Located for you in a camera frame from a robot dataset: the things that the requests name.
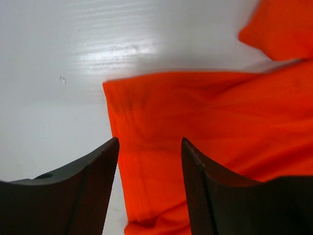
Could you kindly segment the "orange mesh shorts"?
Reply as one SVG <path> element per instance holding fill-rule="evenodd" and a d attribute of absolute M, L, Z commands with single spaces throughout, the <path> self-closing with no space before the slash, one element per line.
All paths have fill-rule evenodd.
<path fill-rule="evenodd" d="M 103 84 L 119 139 L 127 235 L 188 235 L 182 138 L 254 180 L 313 172 L 313 3 L 262 0 L 239 40 L 268 73 L 165 72 Z"/>

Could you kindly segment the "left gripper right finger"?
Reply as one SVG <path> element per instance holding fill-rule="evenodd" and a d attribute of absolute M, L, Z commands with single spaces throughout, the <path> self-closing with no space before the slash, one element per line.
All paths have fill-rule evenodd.
<path fill-rule="evenodd" d="M 312 176 L 255 181 L 205 156 L 186 138 L 181 163 L 192 234 L 312 234 Z"/>

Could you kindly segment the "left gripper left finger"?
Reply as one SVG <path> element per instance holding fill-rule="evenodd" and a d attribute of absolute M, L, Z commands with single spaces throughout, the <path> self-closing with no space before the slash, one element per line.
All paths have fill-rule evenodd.
<path fill-rule="evenodd" d="M 3 235 L 100 235 L 103 232 L 119 141 L 34 179 L 0 184 Z"/>

